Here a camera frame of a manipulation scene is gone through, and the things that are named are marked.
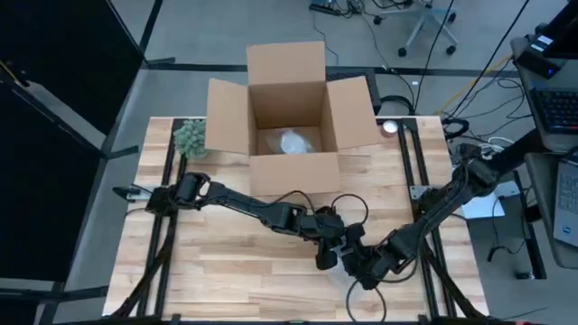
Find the computer monitor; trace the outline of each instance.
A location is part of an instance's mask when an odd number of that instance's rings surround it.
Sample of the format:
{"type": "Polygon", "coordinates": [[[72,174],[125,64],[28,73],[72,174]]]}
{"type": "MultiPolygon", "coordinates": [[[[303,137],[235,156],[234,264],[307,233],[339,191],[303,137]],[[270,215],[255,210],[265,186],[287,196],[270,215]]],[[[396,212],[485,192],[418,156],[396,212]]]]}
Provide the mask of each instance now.
{"type": "Polygon", "coordinates": [[[542,34],[551,40],[544,51],[545,57],[578,59],[578,0],[571,0],[542,34]]]}

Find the black panel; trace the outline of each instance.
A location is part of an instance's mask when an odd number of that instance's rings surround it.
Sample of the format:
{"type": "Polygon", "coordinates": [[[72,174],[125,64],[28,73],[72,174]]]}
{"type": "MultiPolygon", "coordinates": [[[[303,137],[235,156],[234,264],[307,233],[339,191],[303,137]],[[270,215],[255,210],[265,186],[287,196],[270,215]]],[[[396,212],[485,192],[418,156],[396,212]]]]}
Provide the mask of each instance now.
{"type": "Polygon", "coordinates": [[[0,59],[107,135],[142,63],[106,0],[4,1],[0,59]]]}
{"type": "Polygon", "coordinates": [[[0,299],[0,324],[33,325],[37,302],[0,299]]]}
{"type": "Polygon", "coordinates": [[[88,148],[0,84],[0,278],[65,282],[97,174],[88,148]]]}

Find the desk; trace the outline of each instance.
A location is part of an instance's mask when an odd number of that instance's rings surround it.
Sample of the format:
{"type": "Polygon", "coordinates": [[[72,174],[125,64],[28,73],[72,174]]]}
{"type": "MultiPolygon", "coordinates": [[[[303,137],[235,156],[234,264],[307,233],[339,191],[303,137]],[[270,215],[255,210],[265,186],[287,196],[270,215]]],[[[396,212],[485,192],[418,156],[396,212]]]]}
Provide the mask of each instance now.
{"type": "MultiPolygon", "coordinates": [[[[161,183],[172,123],[170,117],[150,120],[136,184],[161,183]]],[[[440,120],[417,117],[417,124],[430,182],[445,184],[452,167],[440,120]]],[[[411,148],[410,155],[415,164],[411,148]]],[[[175,156],[171,183],[175,182],[179,161],[180,157],[175,156]]],[[[370,209],[364,243],[375,244],[392,229],[412,222],[397,138],[342,150],[339,163],[342,191],[358,194],[370,209]]],[[[214,181],[248,193],[245,155],[211,153],[198,163],[188,163],[186,169],[206,172],[214,181]]],[[[414,172],[419,180],[417,168],[414,172]]],[[[330,204],[338,194],[314,194],[312,200],[316,206],[330,204]]],[[[297,197],[290,200],[303,203],[297,197]]],[[[129,209],[143,205],[133,204],[129,209]]],[[[348,223],[361,220],[364,213],[355,199],[344,199],[337,207],[348,223]]],[[[104,314],[118,308],[139,281],[153,222],[154,216],[147,213],[135,212],[126,218],[104,314]]],[[[440,230],[450,275],[474,306],[487,313],[465,221],[450,217],[440,230]]],[[[353,279],[340,276],[336,268],[317,270],[315,254],[311,243],[273,233],[254,219],[229,209],[208,206],[202,211],[181,211],[163,317],[170,319],[173,313],[180,313],[184,320],[349,320],[344,297],[353,279]]],[[[149,314],[156,287],[157,283],[153,283],[149,314]]],[[[418,314],[428,314],[419,272],[406,283],[382,283],[379,288],[387,301],[387,320],[416,320],[418,314]]],[[[436,285],[436,297],[440,311],[445,311],[440,288],[436,285]]],[[[352,301],[352,312],[359,320],[381,317],[381,304],[374,292],[358,288],[352,301]]]]}

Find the chair wheel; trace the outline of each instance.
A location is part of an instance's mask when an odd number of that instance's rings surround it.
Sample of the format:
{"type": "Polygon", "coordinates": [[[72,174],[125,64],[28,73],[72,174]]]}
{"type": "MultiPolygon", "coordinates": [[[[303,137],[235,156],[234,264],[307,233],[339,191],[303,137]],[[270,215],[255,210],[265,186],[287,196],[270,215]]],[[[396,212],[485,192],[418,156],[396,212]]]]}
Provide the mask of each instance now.
{"type": "Polygon", "coordinates": [[[455,46],[450,46],[449,48],[445,49],[447,55],[452,55],[455,52],[455,46]]]}

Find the white paper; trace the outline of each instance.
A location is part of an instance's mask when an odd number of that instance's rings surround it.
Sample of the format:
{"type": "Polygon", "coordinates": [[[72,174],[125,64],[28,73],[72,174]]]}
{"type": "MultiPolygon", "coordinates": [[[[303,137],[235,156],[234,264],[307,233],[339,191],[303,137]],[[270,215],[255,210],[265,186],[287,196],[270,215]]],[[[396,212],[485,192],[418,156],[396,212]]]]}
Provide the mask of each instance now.
{"type": "MultiPolygon", "coordinates": [[[[496,202],[496,193],[492,192],[490,195],[482,198],[473,198],[468,204],[461,206],[463,210],[463,216],[466,219],[475,218],[491,218],[492,208],[494,208],[494,202],[496,202]]],[[[494,217],[503,217],[505,215],[504,209],[501,203],[496,203],[494,208],[494,217]]]]}

